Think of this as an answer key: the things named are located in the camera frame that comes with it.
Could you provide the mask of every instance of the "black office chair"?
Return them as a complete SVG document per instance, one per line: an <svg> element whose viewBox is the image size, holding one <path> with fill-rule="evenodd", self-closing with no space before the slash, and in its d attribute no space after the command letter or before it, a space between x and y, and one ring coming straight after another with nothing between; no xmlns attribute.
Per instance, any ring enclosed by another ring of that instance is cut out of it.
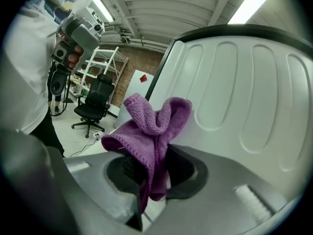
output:
<svg viewBox="0 0 313 235"><path fill-rule="evenodd" d="M97 79L94 79L91 84L85 104L81 104L80 101L83 95L76 96L78 98L78 106L74 109L74 112L81 116L80 120L83 122L73 124L72 129L78 125L88 125L88 131L85 135L86 139L89 138L91 125L104 132L105 129L96 123L99 123L99 120L107 115L108 109L110 108L107 101L113 90L114 85L112 84L112 78L104 74L98 75Z"/></svg>

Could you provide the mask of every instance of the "microfiber cloth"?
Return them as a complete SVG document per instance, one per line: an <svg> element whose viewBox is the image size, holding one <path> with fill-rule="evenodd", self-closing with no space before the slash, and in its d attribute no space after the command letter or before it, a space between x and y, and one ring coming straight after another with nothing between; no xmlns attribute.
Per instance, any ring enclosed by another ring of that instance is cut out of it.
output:
<svg viewBox="0 0 313 235"><path fill-rule="evenodd" d="M124 147L147 169L148 183L140 191L141 211L144 212L148 196L158 201L166 194L167 145L184 128L192 104L189 100L172 97L164 102L161 110L154 112L149 102L135 93L124 101L124 105L133 119L112 134L104 135L101 143L107 151Z"/></svg>

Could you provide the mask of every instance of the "brick wall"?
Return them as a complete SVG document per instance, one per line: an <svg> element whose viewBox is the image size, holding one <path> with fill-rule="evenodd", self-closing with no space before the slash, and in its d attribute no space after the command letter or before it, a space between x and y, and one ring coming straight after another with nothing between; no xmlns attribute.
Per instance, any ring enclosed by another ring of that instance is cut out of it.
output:
<svg viewBox="0 0 313 235"><path fill-rule="evenodd" d="M115 49L115 46L101 46L101 48ZM128 57L128 63L119 78L111 101L111 104L120 107L135 70L143 71L154 76L162 60L163 53L129 46L120 46L118 51L124 57ZM115 64L119 70L120 66L117 62ZM107 72L107 75L116 77L114 74L110 73L111 72Z"/></svg>

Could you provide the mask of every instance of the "white shirt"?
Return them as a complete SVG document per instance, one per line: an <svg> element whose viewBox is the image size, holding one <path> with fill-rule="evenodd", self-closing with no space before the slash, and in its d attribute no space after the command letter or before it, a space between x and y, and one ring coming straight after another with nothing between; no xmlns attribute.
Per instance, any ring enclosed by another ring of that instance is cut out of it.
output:
<svg viewBox="0 0 313 235"><path fill-rule="evenodd" d="M29 0L16 15L2 46L0 127L29 134L43 121L48 111L47 76L56 42L53 33L63 17L90 2L60 0L55 5L56 0Z"/></svg>

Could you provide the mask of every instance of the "ceiling light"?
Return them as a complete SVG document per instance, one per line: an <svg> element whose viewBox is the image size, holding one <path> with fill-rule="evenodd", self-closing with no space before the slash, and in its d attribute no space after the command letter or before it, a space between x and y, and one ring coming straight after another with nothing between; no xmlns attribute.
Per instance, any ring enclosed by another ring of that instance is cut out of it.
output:
<svg viewBox="0 0 313 235"><path fill-rule="evenodd" d="M108 22L112 23L114 22L113 17L109 13L109 11L104 6L103 2L101 0L92 0L94 4L98 7L98 9L102 12L103 16L108 20Z"/></svg>
<svg viewBox="0 0 313 235"><path fill-rule="evenodd" d="M266 0L244 0L228 24L245 24Z"/></svg>

